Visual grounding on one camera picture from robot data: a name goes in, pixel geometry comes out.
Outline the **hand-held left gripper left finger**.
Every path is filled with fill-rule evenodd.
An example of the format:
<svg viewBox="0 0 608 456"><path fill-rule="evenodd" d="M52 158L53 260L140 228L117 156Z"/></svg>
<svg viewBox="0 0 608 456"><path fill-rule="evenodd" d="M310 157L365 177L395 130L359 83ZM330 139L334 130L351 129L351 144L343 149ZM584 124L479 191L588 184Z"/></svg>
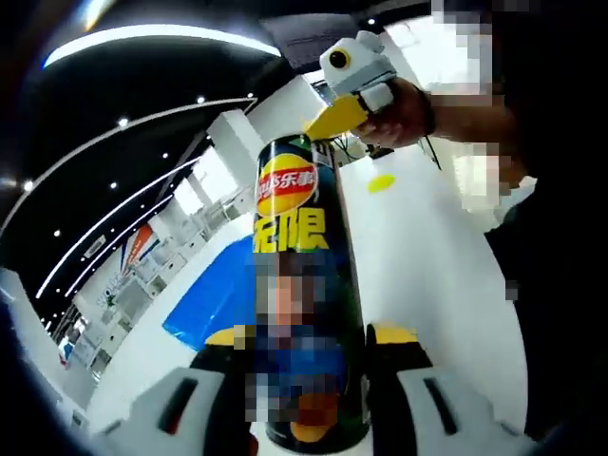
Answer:
<svg viewBox="0 0 608 456"><path fill-rule="evenodd" d="M251 325L215 332L189 368L176 368L142 393L129 415L101 430L103 455L255 455L245 419L242 356Z"/></svg>

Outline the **person's right hand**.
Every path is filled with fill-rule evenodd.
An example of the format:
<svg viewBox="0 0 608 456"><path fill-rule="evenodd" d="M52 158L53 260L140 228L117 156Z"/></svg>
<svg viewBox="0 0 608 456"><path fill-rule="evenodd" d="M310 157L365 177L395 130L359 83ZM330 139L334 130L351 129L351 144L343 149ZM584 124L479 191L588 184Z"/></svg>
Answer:
<svg viewBox="0 0 608 456"><path fill-rule="evenodd" d="M394 78L389 81L393 102L353 130L363 143L386 148L412 145L432 133L434 114L426 92L411 82Z"/></svg>

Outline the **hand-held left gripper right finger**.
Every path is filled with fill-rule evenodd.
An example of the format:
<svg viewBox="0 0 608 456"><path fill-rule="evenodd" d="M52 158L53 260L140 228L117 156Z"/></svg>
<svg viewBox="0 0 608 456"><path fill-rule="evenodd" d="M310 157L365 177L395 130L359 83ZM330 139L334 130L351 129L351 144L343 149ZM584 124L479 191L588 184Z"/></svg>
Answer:
<svg viewBox="0 0 608 456"><path fill-rule="evenodd" d="M374 455L523 454L523 435L467 381L434 366L413 332L370 323L365 356Z"/></svg>

